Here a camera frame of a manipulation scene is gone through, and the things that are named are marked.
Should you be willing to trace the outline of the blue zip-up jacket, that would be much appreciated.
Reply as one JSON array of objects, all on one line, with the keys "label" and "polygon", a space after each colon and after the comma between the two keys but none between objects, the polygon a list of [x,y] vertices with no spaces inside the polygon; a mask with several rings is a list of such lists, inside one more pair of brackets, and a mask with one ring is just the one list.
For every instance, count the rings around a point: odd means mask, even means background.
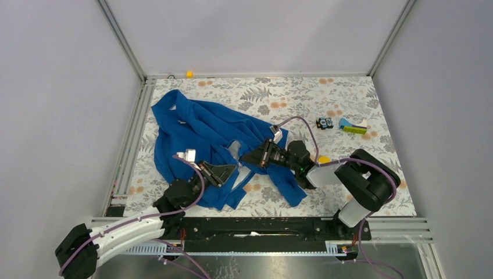
[{"label": "blue zip-up jacket", "polygon": [[244,186],[255,174],[269,176],[290,206],[298,206],[306,197],[291,170],[276,165],[263,169],[239,160],[272,137],[270,123],[216,102],[188,99],[180,90],[169,91],[151,109],[158,124],[154,163],[168,183],[194,175],[190,167],[173,158],[186,149],[196,151],[197,161],[236,165],[224,186],[205,190],[200,206],[222,210],[228,205],[236,209],[247,193]]}]

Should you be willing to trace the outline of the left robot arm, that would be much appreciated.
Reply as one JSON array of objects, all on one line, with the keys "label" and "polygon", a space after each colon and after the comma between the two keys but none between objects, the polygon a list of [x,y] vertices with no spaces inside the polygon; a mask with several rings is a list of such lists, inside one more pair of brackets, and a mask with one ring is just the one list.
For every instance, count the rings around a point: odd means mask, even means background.
[{"label": "left robot arm", "polygon": [[152,206],[139,213],[100,227],[76,225],[55,249],[63,278],[90,278],[112,257],[140,243],[180,233],[185,211],[203,197],[207,187],[221,189],[236,171],[236,165],[190,163],[194,172],[187,180],[175,179]]}]

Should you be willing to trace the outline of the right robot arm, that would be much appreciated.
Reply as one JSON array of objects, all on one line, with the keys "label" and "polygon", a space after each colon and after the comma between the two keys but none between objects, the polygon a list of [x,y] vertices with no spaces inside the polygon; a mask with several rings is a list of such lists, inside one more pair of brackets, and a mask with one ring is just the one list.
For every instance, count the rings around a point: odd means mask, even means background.
[{"label": "right robot arm", "polygon": [[341,239],[354,235],[356,226],[390,202],[401,184],[394,171],[364,149],[357,149],[350,157],[338,161],[316,163],[302,141],[292,141],[283,149],[267,139],[240,159],[264,169],[271,166],[289,169],[304,189],[341,183],[353,196],[334,216],[337,219],[333,224],[334,234]]}]

